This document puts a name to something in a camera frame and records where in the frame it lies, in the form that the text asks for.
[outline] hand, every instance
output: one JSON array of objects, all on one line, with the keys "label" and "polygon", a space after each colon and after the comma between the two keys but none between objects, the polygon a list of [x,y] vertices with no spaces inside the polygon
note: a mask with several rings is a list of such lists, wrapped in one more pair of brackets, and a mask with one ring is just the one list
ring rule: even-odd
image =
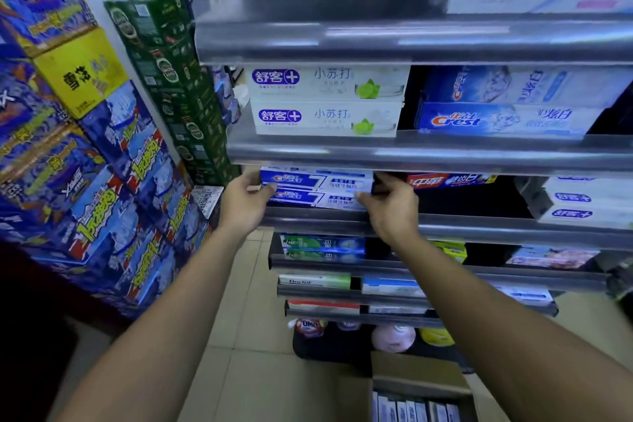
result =
[{"label": "hand", "polygon": [[249,185],[259,185],[259,182],[259,171],[247,172],[226,186],[220,204],[218,228],[227,228],[240,239],[244,239],[257,228],[264,217],[266,202],[277,189],[277,184],[268,184],[258,192],[247,192]]},{"label": "hand", "polygon": [[413,188],[384,172],[376,172],[389,192],[385,195],[371,195],[356,192],[355,197],[369,212],[369,218],[378,237],[397,248],[402,242],[411,240],[418,234],[418,196]]}]

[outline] right hand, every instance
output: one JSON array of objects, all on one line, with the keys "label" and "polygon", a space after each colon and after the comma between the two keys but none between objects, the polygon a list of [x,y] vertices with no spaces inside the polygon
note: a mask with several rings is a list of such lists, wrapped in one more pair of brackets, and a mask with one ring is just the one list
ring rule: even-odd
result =
[{"label": "right hand", "polygon": [[376,172],[388,194],[356,192],[355,197],[369,212],[378,237],[396,248],[418,234],[418,196],[406,182],[384,172]]}]

